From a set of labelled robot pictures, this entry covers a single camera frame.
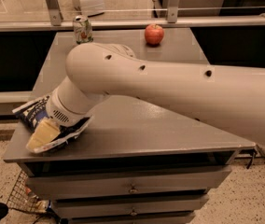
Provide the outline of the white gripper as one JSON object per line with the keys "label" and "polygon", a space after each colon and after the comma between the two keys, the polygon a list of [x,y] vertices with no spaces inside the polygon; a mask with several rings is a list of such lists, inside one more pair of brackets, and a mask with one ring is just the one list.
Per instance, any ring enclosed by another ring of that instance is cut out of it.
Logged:
{"label": "white gripper", "polygon": [[29,151],[48,150],[49,144],[61,133],[59,125],[70,127],[77,124],[92,108],[93,101],[77,88],[58,87],[46,104],[50,119],[41,119],[26,148]]}

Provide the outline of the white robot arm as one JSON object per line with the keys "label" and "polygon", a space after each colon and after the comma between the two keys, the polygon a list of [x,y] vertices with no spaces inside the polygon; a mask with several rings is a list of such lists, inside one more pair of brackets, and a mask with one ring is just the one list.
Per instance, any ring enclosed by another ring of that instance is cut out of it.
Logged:
{"label": "white robot arm", "polygon": [[65,71],[46,101],[48,141],[105,98],[122,95],[265,146],[265,68],[151,62],[112,44],[86,43],[69,52]]}

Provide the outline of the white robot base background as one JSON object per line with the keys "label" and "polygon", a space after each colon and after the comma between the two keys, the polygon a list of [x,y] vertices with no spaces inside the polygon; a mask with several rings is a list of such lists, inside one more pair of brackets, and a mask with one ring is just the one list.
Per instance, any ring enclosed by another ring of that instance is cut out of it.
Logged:
{"label": "white robot base background", "polygon": [[73,7],[84,16],[96,16],[105,12],[104,0],[72,0]]}

